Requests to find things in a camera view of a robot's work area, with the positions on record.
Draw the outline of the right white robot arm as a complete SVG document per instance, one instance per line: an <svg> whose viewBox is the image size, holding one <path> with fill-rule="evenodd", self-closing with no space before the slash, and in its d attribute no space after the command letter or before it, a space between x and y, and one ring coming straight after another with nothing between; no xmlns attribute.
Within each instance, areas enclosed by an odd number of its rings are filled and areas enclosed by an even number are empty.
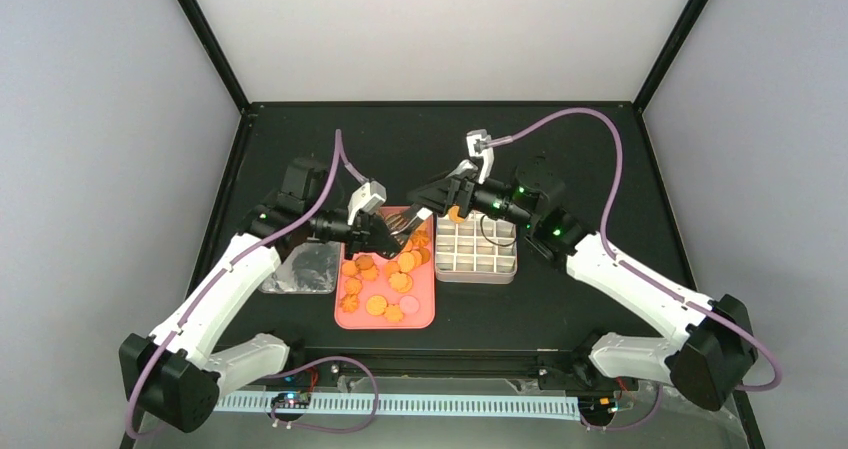
<svg viewBox="0 0 848 449"><path fill-rule="evenodd" d="M527 244L553 268L607 297L650 325L654 337L596 334L569 361L572 379L593 388L606 378L633 378L674 387L697 407L716 412L757 361L746 306L678 285L605 240L564 205L565 183L537 158L517 166L510 181L480 181L456 168L412 189L408 199L443 216L475 211L523 231Z"/></svg>

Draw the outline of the metal tongs white handle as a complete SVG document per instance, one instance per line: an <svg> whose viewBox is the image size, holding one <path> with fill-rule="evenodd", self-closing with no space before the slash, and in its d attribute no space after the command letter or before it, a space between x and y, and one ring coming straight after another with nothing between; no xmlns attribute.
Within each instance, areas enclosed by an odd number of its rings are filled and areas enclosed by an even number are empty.
<svg viewBox="0 0 848 449"><path fill-rule="evenodd" d="M444 176L439 176L438 179L445 179L449 176L468 176L475 175L478 171L477 166L470 160L463 160L450 173ZM432 215L432 211L420 204L413 204L409 208L399 213L384 216L383 219L390 231L399 242L406 243L408 238Z"/></svg>

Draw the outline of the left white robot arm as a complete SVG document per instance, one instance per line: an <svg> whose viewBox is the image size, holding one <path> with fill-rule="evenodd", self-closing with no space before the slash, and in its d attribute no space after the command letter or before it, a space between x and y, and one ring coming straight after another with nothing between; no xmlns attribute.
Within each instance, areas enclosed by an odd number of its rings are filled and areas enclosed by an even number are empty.
<svg viewBox="0 0 848 449"><path fill-rule="evenodd" d="M220 352L214 348L252 294L298 246L339 242L349 253L380 255L399 249L378 213L386 190L377 181L363 180L342 209L322 207L338 167L293 161L281 187L248 213L200 286L148 335L126 337L118 358L129 415L142 409L189 433L223 396L282 372L291 349L272 334Z"/></svg>

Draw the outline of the round orange cookie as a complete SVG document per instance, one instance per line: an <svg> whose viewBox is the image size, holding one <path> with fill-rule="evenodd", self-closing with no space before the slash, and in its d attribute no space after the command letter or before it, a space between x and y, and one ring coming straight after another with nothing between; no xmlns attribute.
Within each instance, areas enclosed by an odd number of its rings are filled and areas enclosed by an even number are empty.
<svg viewBox="0 0 848 449"><path fill-rule="evenodd" d="M458 206L452 206L447 212L447 218L455 224L461 224L465 221L465 218L459 214L460 208Z"/></svg>

